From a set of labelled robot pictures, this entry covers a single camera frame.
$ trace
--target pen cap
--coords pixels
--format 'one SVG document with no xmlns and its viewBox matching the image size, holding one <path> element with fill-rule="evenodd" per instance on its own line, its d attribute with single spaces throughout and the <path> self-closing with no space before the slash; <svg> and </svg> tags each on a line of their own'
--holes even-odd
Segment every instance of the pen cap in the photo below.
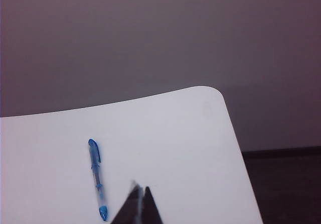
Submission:
<svg viewBox="0 0 321 224">
<path fill-rule="evenodd" d="M 100 163 L 100 155 L 97 143 L 93 139 L 89 139 L 89 153 L 91 159 L 91 169 L 94 173 L 98 172 L 99 163 Z"/>
</svg>

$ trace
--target dark pointed object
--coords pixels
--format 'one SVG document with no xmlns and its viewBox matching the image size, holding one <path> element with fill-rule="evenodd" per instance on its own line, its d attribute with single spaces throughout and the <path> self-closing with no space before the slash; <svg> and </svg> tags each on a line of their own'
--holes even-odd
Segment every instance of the dark pointed object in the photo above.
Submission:
<svg viewBox="0 0 321 224">
<path fill-rule="evenodd" d="M 111 224 L 163 224 L 150 188 L 136 185 Z"/>
</svg>

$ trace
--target gray wall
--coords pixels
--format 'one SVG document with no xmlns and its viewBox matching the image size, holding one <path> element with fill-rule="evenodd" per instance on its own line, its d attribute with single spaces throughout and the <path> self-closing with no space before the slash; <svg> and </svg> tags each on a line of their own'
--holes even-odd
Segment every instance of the gray wall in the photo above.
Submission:
<svg viewBox="0 0 321 224">
<path fill-rule="evenodd" d="M 242 150 L 320 145 L 321 0 L 2 0 L 1 115 L 219 89 Z"/>
</svg>

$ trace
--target white surface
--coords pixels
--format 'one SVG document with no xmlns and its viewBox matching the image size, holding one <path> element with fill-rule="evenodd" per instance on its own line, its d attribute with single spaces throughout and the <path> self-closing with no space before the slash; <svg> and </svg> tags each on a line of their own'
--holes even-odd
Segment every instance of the white surface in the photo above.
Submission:
<svg viewBox="0 0 321 224">
<path fill-rule="evenodd" d="M 88 139 L 99 145 L 112 219 L 131 180 L 164 224 L 262 223 L 222 95 L 192 87 L 1 119 L 2 224 L 101 223 Z"/>
</svg>

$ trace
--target pen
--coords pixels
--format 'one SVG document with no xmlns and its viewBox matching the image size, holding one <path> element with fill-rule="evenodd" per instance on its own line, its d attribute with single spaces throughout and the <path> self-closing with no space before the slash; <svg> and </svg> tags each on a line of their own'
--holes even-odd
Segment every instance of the pen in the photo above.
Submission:
<svg viewBox="0 0 321 224">
<path fill-rule="evenodd" d="M 99 214 L 103 220 L 107 220 L 108 211 L 107 211 L 106 199 L 104 195 L 103 185 L 99 178 L 99 172 L 100 172 L 99 150 L 98 150 L 97 143 L 94 140 L 89 139 L 88 144 L 89 144 L 89 153 L 90 153 L 90 159 L 91 159 L 91 170 L 92 170 L 92 174 L 94 176 L 94 181 L 96 185 Z"/>
</svg>

